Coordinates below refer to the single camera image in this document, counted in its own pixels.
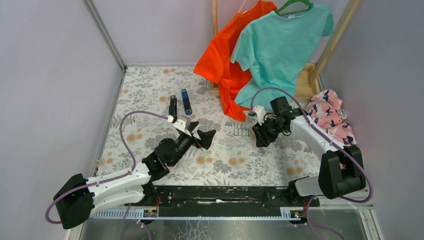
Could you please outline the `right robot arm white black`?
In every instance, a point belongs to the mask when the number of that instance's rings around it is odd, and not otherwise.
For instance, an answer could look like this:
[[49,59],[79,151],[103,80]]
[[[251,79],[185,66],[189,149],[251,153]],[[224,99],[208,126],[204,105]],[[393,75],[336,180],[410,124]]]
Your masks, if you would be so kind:
[[268,147],[280,134],[294,135],[305,142],[320,161],[317,176],[289,182],[286,198],[291,205],[301,205],[308,196],[335,199],[366,187],[362,153],[357,146],[346,146],[332,138],[301,107],[292,108],[285,97],[276,98],[270,104],[271,111],[256,105],[250,112],[257,119],[252,127],[256,147]]

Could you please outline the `small black stapler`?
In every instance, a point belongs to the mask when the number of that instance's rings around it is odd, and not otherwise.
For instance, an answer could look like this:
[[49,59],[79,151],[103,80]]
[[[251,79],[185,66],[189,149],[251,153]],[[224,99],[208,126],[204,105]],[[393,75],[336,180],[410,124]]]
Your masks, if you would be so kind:
[[178,113],[178,108],[177,108],[177,97],[175,95],[171,95],[170,96],[170,101],[169,101],[169,108],[168,108],[168,114],[170,116],[176,117],[177,113]]

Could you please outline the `blue stapler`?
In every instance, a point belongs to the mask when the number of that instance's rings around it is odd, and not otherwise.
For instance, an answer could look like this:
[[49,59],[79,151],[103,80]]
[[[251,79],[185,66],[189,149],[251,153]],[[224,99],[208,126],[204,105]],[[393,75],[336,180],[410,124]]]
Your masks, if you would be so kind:
[[190,116],[193,113],[188,92],[185,88],[181,90],[181,97],[184,107],[184,112],[186,115]]

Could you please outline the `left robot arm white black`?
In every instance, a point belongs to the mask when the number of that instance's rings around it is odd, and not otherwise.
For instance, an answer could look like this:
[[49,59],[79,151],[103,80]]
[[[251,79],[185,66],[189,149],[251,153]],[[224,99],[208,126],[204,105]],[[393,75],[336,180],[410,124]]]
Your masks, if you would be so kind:
[[68,230],[105,209],[125,204],[152,204],[154,181],[166,176],[169,168],[175,166],[191,147],[205,150],[211,147],[216,130],[203,132],[198,129],[198,137],[195,137],[192,131],[198,124],[197,121],[190,123],[187,131],[179,131],[177,139],[162,139],[153,152],[134,167],[98,177],[85,178],[81,173],[70,177],[53,197],[58,224]]

